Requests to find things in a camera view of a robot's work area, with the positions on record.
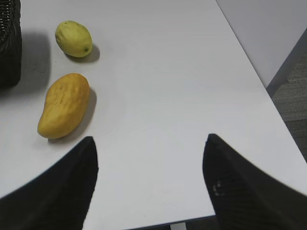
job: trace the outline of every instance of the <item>mango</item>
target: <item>mango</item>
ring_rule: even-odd
[[[48,89],[37,131],[45,138],[61,138],[72,132],[86,112],[90,86],[78,73],[70,73]]]

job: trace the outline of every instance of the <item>lemon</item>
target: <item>lemon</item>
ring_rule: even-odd
[[[93,48],[90,32],[74,21],[64,21],[58,25],[56,41],[64,53],[76,58],[88,55]]]

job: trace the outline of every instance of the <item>white table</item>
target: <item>white table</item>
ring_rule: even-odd
[[[87,26],[100,55],[67,58],[54,38],[64,20]],[[0,94],[0,197],[90,135],[100,170],[84,230],[210,216],[209,133],[307,194],[306,163],[215,0],[27,0],[22,31],[23,79]],[[77,130],[47,141],[36,132],[44,97],[70,72],[95,93]]]
[[[273,95],[307,51],[307,1],[216,1]]]

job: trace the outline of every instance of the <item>wicker basket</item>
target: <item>wicker basket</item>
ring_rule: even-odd
[[[19,82],[21,54],[20,0],[0,0],[0,88]]]

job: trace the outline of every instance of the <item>floor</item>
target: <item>floor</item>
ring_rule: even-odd
[[[307,53],[272,100],[307,161]],[[215,217],[187,222],[186,227],[187,230],[220,230]],[[170,226],[152,230],[170,230]]]

